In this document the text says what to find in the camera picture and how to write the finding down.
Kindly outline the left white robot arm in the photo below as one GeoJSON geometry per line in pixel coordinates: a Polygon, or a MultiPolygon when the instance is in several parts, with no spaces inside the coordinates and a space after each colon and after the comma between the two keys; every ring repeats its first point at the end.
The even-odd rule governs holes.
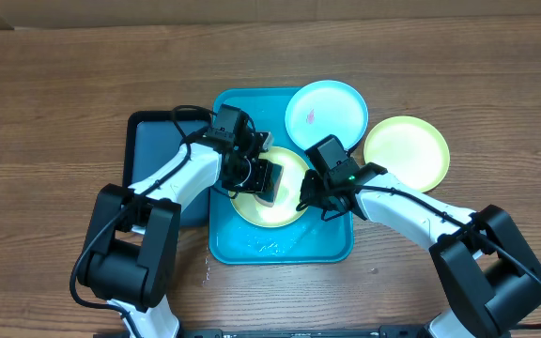
{"type": "Polygon", "coordinates": [[[273,203],[283,168],[264,146],[191,143],[157,172],[130,187],[109,184],[97,196],[85,244],[70,275],[70,294],[81,306],[112,310],[126,337],[175,337],[178,319],[166,287],[178,246],[181,213],[217,182],[230,192],[273,203]]]}

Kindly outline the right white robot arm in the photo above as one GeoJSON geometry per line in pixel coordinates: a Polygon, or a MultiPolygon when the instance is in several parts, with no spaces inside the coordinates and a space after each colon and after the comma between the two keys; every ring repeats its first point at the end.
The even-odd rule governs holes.
{"type": "Polygon", "coordinates": [[[429,252],[449,308],[425,325],[424,337],[507,337],[514,330],[541,330],[541,263],[502,208],[447,205],[375,164],[307,171],[300,206],[333,216],[352,212],[429,252]]]}

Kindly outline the yellow plate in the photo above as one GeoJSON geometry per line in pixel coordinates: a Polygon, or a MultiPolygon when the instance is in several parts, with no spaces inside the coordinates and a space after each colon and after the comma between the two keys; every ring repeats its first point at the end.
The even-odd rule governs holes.
{"type": "Polygon", "coordinates": [[[428,192],[443,181],[451,159],[442,134],[430,123],[409,115],[379,122],[365,139],[363,158],[419,192],[428,192]]]}
{"type": "Polygon", "coordinates": [[[294,151],[279,146],[272,146],[261,158],[283,167],[273,206],[261,204],[251,194],[240,194],[231,202],[233,208],[242,219],[261,227],[277,228],[297,221],[303,214],[296,207],[308,164],[294,151]]]}

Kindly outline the green sponge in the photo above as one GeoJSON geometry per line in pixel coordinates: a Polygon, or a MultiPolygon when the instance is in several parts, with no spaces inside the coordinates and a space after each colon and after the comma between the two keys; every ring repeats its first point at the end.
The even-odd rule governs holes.
{"type": "Polygon", "coordinates": [[[279,164],[270,163],[267,173],[264,175],[262,191],[254,194],[254,199],[265,207],[272,207],[279,191],[280,181],[283,175],[283,167],[279,164]]]}

